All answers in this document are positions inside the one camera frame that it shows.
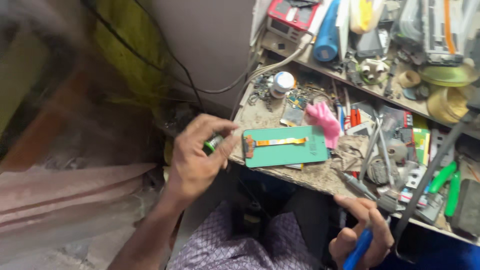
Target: white jar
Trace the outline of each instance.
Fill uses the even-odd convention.
[[[274,98],[284,98],[285,93],[292,89],[295,85],[295,78],[293,75],[282,71],[275,75],[273,78],[273,85],[270,87],[270,94]]]

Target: gray cloth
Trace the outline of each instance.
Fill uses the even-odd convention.
[[[232,239],[231,207],[222,202],[198,227],[170,270],[309,270],[309,254],[293,213],[274,217],[261,245]]]

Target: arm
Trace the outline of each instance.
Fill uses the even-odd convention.
[[[109,270],[158,270],[160,258],[180,214],[213,182],[239,137],[236,125],[211,115],[195,118],[176,139],[170,176],[158,204],[125,243]],[[225,138],[213,154],[203,151],[213,132]]]

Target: pink cloth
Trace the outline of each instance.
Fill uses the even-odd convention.
[[[325,101],[313,106],[307,104],[307,113],[316,119],[312,124],[321,125],[324,128],[325,145],[335,149],[340,137],[340,123],[333,116]]]

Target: gray wall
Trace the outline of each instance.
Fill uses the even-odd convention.
[[[152,1],[171,49],[198,88],[216,90],[238,78],[247,65],[255,0]],[[209,110],[227,116],[241,85],[223,94],[200,94]],[[174,94],[194,98],[190,88],[175,87]]]

